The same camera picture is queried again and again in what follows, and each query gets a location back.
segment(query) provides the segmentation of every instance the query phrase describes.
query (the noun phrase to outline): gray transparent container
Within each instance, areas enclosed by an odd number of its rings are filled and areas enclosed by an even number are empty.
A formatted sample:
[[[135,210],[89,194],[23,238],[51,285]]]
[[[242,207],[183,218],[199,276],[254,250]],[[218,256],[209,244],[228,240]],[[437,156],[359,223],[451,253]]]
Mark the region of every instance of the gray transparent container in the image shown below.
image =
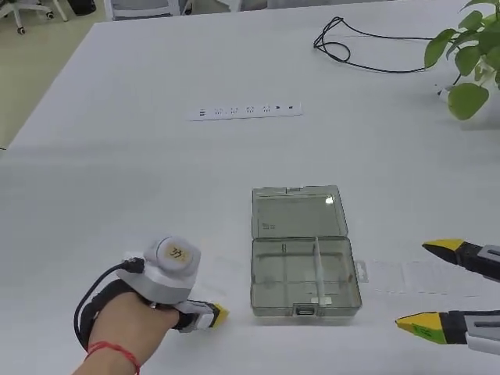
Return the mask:
[[[347,235],[334,185],[254,189],[254,314],[354,316],[362,303]]]

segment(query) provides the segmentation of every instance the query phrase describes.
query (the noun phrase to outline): outlet socket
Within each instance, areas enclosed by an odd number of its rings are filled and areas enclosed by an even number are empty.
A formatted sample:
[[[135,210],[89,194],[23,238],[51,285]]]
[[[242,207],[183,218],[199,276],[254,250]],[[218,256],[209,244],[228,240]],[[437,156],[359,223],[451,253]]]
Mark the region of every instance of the outlet socket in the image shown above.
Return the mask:
[[[251,119],[259,117],[281,117],[302,115],[302,105],[263,104],[205,107],[192,112],[190,121]]]

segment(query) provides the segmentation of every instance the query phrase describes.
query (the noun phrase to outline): white table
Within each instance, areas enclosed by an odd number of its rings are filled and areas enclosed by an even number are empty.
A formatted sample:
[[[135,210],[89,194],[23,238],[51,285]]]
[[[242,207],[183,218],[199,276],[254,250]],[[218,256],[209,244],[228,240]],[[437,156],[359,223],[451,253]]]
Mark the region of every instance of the white table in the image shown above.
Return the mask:
[[[433,36],[460,2],[377,2],[96,24],[0,160],[0,362],[70,373],[73,309],[123,252],[174,233],[204,252],[196,297],[231,311],[212,334],[172,333],[144,374],[498,372],[498,357],[440,347],[393,320],[498,308],[373,293],[349,326],[262,327],[249,306],[251,190],[337,184],[357,259],[432,259],[420,244],[500,243],[500,133],[462,131],[417,75],[349,69],[312,50],[334,15],[373,33]],[[418,67],[424,45],[338,35],[353,59]],[[190,123],[199,105],[302,102],[304,116]]]

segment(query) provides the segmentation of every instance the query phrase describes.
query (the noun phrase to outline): black cable wire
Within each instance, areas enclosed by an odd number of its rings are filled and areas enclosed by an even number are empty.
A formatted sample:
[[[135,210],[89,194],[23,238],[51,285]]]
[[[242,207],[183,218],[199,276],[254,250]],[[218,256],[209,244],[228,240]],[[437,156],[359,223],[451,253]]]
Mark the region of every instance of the black cable wire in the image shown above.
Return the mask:
[[[339,24],[342,24],[346,26],[348,29],[361,34],[365,35],[367,37],[372,37],[372,38],[381,38],[381,39],[392,39],[396,41],[400,40],[405,40],[405,41],[431,41],[433,38],[432,37],[389,37],[386,35],[376,35],[376,34],[370,34],[370,33],[365,33],[363,31],[357,30],[354,27],[350,26],[347,22],[344,21],[342,17],[335,16],[324,28],[319,37],[316,38],[314,41],[314,49],[317,49],[318,51],[323,52],[324,54],[328,55],[331,59],[335,60],[338,63],[344,63],[348,64],[350,66],[355,66],[357,68],[365,69],[365,70],[370,70],[373,72],[378,72],[378,73],[396,73],[396,74],[404,74],[404,73],[416,73],[416,72],[422,72],[426,68],[418,68],[418,69],[411,69],[411,70],[386,70],[386,69],[380,69],[380,68],[375,68],[372,66],[364,66],[361,64],[356,64],[354,62],[350,62],[349,60],[351,59],[351,49],[338,41],[325,41],[325,36],[327,35],[328,31],[332,30],[334,27],[338,26]],[[330,51],[328,51],[327,46],[328,45],[337,45],[342,47],[346,52],[347,52],[347,57],[345,59],[334,55]]]
[[[73,315],[73,329],[75,331],[75,335],[77,336],[78,341],[80,344],[84,347],[84,340],[81,337],[80,333],[80,312],[82,308],[84,307],[85,302],[88,300],[88,298],[91,296],[91,294],[95,291],[96,287],[99,286],[99,284],[107,278],[111,273],[117,271],[117,270],[126,270],[128,272],[132,273],[142,273],[144,272],[144,260],[141,258],[132,258],[128,259],[124,262],[121,262],[120,264],[117,264],[116,266],[113,266],[109,269],[107,269],[101,276],[98,277],[98,279],[92,284],[92,286],[88,289],[87,293],[85,293],[84,297],[80,300],[78,303],[77,308],[75,309],[75,313]]]

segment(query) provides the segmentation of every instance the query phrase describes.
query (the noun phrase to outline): box lid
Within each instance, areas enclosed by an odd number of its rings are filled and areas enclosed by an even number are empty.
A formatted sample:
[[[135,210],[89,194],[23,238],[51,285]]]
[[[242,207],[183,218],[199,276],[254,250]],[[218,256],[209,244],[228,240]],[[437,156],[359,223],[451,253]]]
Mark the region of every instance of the box lid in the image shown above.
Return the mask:
[[[347,237],[337,186],[265,187],[252,192],[252,237]]]

